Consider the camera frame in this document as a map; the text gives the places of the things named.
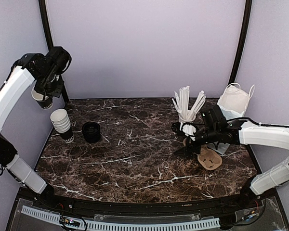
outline black cup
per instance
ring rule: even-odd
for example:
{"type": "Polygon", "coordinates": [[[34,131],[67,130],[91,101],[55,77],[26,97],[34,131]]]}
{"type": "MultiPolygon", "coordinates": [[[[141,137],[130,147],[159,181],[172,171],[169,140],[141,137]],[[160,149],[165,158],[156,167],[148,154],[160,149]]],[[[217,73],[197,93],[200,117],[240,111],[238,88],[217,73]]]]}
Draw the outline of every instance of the black cup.
{"type": "Polygon", "coordinates": [[[37,93],[34,88],[31,91],[32,98],[39,104],[39,106],[43,109],[49,109],[53,106],[53,98],[46,96],[45,100],[42,94],[37,93]]]}
{"type": "Polygon", "coordinates": [[[65,143],[71,143],[74,140],[72,127],[70,127],[65,133],[59,133],[59,135],[65,143]]]}
{"type": "Polygon", "coordinates": [[[81,131],[88,143],[96,143],[101,139],[101,126],[98,123],[87,122],[82,126],[81,131]]]}

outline white cable track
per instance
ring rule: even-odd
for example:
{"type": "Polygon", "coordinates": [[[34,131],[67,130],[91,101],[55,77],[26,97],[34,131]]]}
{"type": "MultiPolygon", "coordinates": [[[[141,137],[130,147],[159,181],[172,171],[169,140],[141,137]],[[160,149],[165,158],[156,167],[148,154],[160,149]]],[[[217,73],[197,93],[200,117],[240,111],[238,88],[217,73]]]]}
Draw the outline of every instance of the white cable track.
{"type": "MultiPolygon", "coordinates": [[[[46,212],[25,205],[23,206],[21,213],[60,226],[59,213],[46,212]]],[[[73,220],[80,222],[80,226],[79,227],[73,227],[70,225],[66,226],[78,230],[85,229],[85,225],[81,219],[73,218],[73,220]]],[[[199,231],[220,227],[219,218],[191,221],[184,223],[170,223],[170,224],[116,224],[116,223],[97,222],[86,219],[85,221],[88,225],[87,231],[199,231]]]]}

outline white wall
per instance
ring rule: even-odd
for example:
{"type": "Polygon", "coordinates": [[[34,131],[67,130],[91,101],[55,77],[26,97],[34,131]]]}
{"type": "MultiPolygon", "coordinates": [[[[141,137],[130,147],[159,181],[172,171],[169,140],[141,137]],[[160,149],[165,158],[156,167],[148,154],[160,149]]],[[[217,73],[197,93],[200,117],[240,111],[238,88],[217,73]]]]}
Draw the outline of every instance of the white wall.
{"type": "Polygon", "coordinates": [[[171,97],[226,87],[244,0],[49,0],[55,45],[72,55],[70,98],[171,97]]]}
{"type": "MultiPolygon", "coordinates": [[[[25,53],[47,53],[38,1],[0,1],[0,86],[15,60],[25,53]]],[[[32,167],[51,130],[50,110],[42,110],[28,89],[12,110],[2,134],[32,167]]],[[[63,106],[55,100],[54,107],[63,106]]],[[[18,192],[18,183],[7,171],[0,177],[0,231],[5,230],[18,192]]]]}
{"type": "MultiPolygon", "coordinates": [[[[246,45],[237,81],[256,84],[247,116],[263,123],[289,124],[289,0],[253,1],[246,45]]],[[[263,171],[289,151],[253,146],[263,171]]],[[[289,184],[278,189],[289,219],[289,184]]]]}

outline black metal frame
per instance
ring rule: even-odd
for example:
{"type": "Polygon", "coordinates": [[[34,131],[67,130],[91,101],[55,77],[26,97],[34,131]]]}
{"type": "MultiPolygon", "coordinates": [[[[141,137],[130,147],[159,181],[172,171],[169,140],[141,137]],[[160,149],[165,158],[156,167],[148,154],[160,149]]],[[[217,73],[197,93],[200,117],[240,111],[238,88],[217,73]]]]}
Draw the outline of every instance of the black metal frame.
{"type": "MultiPolygon", "coordinates": [[[[47,47],[48,47],[48,50],[50,50],[53,47],[53,38],[52,38],[52,33],[50,31],[45,0],[39,0],[39,11],[40,11],[41,19],[42,19],[47,47]]],[[[69,98],[67,95],[65,85],[62,88],[62,97],[63,97],[64,103],[67,104],[69,101],[69,98]]]]}
{"type": "Polygon", "coordinates": [[[228,84],[234,83],[236,80],[237,71],[239,69],[241,58],[242,58],[242,53],[244,50],[245,39],[246,39],[246,35],[247,35],[247,29],[249,27],[249,22],[250,22],[251,4],[252,4],[252,0],[246,0],[240,39],[239,39],[239,43],[237,45],[236,57],[235,57],[235,61],[233,63],[233,67],[232,67],[232,71],[231,71],[231,75],[230,75],[228,84]]]}

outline marble countertop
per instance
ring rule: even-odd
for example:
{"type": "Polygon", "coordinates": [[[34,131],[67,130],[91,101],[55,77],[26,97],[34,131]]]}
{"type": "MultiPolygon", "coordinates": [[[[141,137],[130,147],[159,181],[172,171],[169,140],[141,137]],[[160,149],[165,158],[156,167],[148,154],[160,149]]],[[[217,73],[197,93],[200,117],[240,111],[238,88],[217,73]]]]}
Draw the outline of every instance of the marble countertop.
{"type": "MultiPolygon", "coordinates": [[[[203,109],[216,102],[207,99],[203,109]]],[[[169,98],[71,100],[66,110],[74,141],[66,144],[54,131],[37,165],[56,195],[107,202],[183,202],[238,194],[257,174],[244,146],[231,145],[223,164],[213,171],[197,158],[175,156],[183,138],[171,130],[178,115],[169,98]],[[82,136],[81,127],[88,121],[101,125],[98,143],[89,144],[82,136]]],[[[202,122],[199,114],[195,122],[202,122]]]]}

